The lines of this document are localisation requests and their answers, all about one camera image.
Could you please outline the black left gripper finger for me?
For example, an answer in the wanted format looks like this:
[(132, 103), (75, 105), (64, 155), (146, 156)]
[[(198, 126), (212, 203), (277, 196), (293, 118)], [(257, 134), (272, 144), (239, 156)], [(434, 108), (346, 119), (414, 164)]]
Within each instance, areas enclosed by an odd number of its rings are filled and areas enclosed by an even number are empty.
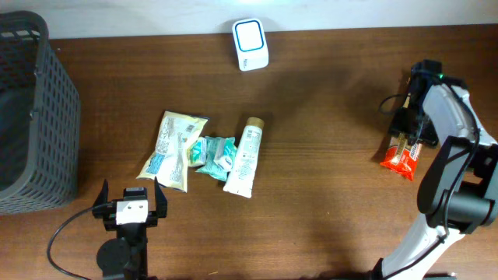
[(93, 205), (99, 206), (99, 205), (104, 205), (106, 203), (108, 203), (108, 182), (107, 180), (104, 180), (100, 193), (98, 194)]
[(161, 189), (161, 185), (157, 177), (154, 178), (154, 191), (155, 191), (155, 202), (156, 202), (156, 215), (158, 218), (166, 218), (168, 201)]

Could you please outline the orange spaghetti packet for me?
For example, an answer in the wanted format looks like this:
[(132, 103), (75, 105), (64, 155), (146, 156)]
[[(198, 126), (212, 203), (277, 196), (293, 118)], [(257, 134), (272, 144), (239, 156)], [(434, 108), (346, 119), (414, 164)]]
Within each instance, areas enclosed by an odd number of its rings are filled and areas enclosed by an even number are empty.
[[(410, 82), (410, 78), (401, 82), (398, 93), (382, 100), (378, 111), (383, 115), (393, 116), (388, 129), (389, 144), (381, 165), (413, 181), (422, 145), (411, 145), (409, 144), (408, 136), (404, 132), (392, 131), (393, 127), (396, 127), (397, 121), (402, 119), (404, 109), (408, 107)], [(384, 103), (393, 98), (401, 98), (402, 100), (394, 102), (391, 110), (384, 110)]]

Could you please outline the cream snack bag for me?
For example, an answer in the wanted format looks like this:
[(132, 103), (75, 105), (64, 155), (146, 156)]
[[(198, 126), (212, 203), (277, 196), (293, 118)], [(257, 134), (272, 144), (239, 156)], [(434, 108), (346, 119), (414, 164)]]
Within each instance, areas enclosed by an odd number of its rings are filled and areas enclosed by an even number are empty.
[(207, 117), (196, 117), (166, 110), (160, 123), (155, 148), (136, 177), (157, 179), (162, 187), (188, 192), (187, 150), (198, 140)]

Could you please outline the small teal white packet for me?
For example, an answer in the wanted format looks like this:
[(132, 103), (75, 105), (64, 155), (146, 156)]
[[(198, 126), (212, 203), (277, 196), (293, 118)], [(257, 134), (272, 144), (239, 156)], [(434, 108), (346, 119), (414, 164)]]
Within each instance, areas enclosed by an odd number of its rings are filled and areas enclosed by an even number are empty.
[(188, 166), (204, 166), (207, 161), (207, 140), (199, 137), (196, 142), (187, 150)]

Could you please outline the teal tissue packet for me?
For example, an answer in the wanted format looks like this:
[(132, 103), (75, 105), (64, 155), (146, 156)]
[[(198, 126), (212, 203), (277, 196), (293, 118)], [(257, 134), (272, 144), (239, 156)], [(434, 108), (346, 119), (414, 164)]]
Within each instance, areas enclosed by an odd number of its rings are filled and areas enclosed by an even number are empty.
[(208, 174), (217, 180), (226, 181), (228, 173), (233, 169), (237, 153), (235, 138), (206, 136), (205, 140), (207, 141), (206, 163), (196, 172)]

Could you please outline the small white teal box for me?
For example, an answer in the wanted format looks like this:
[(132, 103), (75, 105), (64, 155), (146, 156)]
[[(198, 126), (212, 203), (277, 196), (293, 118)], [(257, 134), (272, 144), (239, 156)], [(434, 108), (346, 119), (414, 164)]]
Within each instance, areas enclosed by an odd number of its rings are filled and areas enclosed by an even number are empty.
[(235, 138), (222, 138), (216, 146), (213, 162), (222, 170), (230, 172), (233, 169), (233, 162), (237, 153), (234, 145)]

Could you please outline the white tube with brown cap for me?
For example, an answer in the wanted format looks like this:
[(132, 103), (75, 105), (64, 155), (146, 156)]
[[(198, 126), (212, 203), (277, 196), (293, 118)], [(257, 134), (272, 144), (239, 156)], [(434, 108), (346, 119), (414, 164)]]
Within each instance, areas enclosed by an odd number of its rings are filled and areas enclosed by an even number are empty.
[(251, 198), (264, 125), (265, 122), (260, 118), (247, 119), (237, 147), (233, 169), (223, 187), (225, 192)]

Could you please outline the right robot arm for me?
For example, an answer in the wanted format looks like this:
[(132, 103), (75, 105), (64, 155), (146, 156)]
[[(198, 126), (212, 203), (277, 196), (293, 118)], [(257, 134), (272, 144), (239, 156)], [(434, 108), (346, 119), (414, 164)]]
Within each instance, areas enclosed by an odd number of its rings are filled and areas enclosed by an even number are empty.
[(439, 151), (417, 194), (419, 214), (400, 245), (369, 279), (427, 279), (449, 247), (497, 217), (497, 142), (485, 130), (463, 79), (425, 59), (410, 69), (399, 108), (391, 110), (389, 153), (415, 162), (421, 145)]

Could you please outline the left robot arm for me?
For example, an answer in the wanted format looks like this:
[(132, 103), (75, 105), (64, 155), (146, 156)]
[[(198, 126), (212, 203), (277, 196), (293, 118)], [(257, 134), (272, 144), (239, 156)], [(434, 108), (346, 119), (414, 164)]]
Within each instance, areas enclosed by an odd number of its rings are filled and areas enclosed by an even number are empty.
[(108, 199), (108, 182), (104, 181), (93, 204), (92, 214), (103, 221), (116, 237), (100, 246), (96, 262), (104, 279), (151, 279), (148, 272), (147, 229), (156, 227), (167, 217), (167, 198), (158, 180), (154, 180), (156, 208), (149, 210), (147, 189), (131, 187), (123, 198)]

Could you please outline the white barcode scanner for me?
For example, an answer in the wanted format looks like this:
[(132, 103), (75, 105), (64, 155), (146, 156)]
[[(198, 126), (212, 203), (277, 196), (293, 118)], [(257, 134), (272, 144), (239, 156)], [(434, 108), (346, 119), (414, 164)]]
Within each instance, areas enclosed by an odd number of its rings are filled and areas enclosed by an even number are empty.
[(268, 65), (268, 45), (263, 24), (259, 19), (236, 21), (232, 25), (232, 34), (239, 69), (242, 72), (265, 68)]

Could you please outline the dark grey plastic basket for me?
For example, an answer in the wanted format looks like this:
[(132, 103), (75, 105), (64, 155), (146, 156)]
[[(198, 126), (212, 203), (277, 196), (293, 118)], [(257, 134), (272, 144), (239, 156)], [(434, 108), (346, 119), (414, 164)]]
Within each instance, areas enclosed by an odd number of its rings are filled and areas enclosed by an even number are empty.
[(1, 214), (60, 208), (78, 193), (81, 102), (34, 12), (1, 15)]

